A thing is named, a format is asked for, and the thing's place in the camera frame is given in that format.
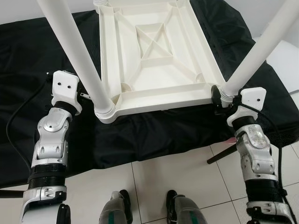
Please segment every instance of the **robotic arm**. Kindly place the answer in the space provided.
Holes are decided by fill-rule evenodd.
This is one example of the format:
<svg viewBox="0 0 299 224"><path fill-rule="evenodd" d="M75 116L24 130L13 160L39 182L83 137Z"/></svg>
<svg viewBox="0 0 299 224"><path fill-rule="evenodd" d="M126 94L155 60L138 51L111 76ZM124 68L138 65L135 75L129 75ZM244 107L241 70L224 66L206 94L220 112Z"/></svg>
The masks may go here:
<svg viewBox="0 0 299 224"><path fill-rule="evenodd" d="M222 108L218 88L213 86L212 99L221 113L234 113L227 123L235 130L236 147L241 156L241 168L248 195L248 224L294 224L290 207L284 198L286 191L275 174L271 145L262 128L256 123L258 111L263 108L266 90L250 88L240 91L232 107Z"/></svg>
<svg viewBox="0 0 299 224"><path fill-rule="evenodd" d="M28 190L23 195L21 224L70 224L71 212L66 200L65 171L69 123L82 111L77 102L79 78L65 71L53 77L53 100L49 114L37 126L40 135L34 148Z"/></svg>

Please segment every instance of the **black fabric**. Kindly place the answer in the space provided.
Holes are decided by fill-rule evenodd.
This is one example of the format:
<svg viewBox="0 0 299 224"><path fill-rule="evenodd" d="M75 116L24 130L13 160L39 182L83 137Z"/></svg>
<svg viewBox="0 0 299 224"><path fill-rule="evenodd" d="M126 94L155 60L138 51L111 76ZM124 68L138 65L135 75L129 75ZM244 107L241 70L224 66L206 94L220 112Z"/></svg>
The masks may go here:
<svg viewBox="0 0 299 224"><path fill-rule="evenodd" d="M226 80L254 45L241 15L223 0L191 0L212 52ZM80 33L100 74L99 19L95 11L74 14ZM0 25L0 186L25 183L29 173L10 146L5 126L20 104L44 81L46 72L75 72L45 18ZM280 129L284 145L299 136L299 112L271 66L264 63L246 84L267 90L263 112ZM51 86L22 109L12 124L12 139L27 157L33 154L37 123L48 110ZM68 175L132 161L181 153L233 136L212 105L178 108L99 122L90 101L69 130ZM270 140L271 126L259 119Z"/></svg>

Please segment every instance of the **green stripe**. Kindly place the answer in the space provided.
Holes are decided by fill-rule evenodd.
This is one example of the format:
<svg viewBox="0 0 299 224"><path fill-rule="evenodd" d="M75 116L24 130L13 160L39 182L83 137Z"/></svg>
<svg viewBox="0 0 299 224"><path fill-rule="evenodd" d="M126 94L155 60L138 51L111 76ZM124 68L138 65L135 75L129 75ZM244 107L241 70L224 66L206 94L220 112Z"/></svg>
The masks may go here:
<svg viewBox="0 0 299 224"><path fill-rule="evenodd" d="M190 216L191 216L192 224L198 224L197 217L195 216L193 211L190 211Z"/></svg>
<svg viewBox="0 0 299 224"><path fill-rule="evenodd" d="M110 212L108 216L108 224L114 224L114 212Z"/></svg>

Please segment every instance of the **white wall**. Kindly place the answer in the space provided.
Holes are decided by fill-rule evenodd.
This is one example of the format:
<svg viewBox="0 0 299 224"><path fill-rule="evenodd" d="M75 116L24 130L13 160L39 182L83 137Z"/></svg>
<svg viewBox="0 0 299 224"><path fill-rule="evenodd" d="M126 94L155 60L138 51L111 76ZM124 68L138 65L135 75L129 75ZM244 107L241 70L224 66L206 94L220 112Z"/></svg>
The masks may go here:
<svg viewBox="0 0 299 224"><path fill-rule="evenodd" d="M238 10L245 20L252 37L259 37L267 24L280 9L284 0L225 0ZM299 19L284 37L285 41L299 47Z"/></svg>
<svg viewBox="0 0 299 224"><path fill-rule="evenodd" d="M284 0L226 0L243 16L253 37L261 35ZM73 13L94 10L93 0L68 0ZM0 24L43 17L36 0L0 0ZM285 40L299 47L299 20Z"/></svg>

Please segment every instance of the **black mat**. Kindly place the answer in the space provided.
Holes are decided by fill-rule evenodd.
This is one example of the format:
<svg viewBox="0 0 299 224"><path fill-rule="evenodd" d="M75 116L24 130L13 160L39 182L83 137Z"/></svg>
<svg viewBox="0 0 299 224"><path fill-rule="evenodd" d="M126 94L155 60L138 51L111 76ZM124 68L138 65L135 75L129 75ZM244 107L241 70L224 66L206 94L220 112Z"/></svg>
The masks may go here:
<svg viewBox="0 0 299 224"><path fill-rule="evenodd" d="M216 61L226 80L254 45L241 15L222 0L191 0ZM100 73L99 19L95 11L74 14ZM10 146L5 126L11 114L44 81L45 72L74 72L45 18L0 25L0 186L25 183L28 172ZM267 90L264 113L275 121L284 145L299 137L299 112L271 66L264 63L246 87ZM12 125L12 138L31 160L33 133L50 104L51 85L23 108ZM212 105L193 106L119 117L104 125L82 101L82 114L69 133L69 175L185 152L232 137L225 119ZM259 119L270 140L271 126Z"/></svg>

